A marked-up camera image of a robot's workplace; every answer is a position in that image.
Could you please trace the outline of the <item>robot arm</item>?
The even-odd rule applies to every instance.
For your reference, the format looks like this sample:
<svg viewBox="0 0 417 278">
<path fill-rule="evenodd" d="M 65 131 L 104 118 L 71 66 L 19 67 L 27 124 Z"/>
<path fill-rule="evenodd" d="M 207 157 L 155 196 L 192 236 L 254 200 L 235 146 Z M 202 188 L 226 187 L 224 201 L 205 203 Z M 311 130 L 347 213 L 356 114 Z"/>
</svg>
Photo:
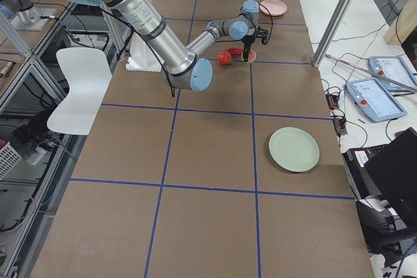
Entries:
<svg viewBox="0 0 417 278">
<path fill-rule="evenodd" d="M 190 44 L 185 46 L 167 25 L 150 0 L 67 0 L 98 6 L 102 3 L 118 10 L 139 37 L 164 61 L 166 83 L 174 89 L 205 90 L 212 81 L 212 65 L 200 55 L 223 36 L 242 40 L 258 28 L 259 3 L 247 0 L 235 19 L 214 20 Z"/>
</svg>

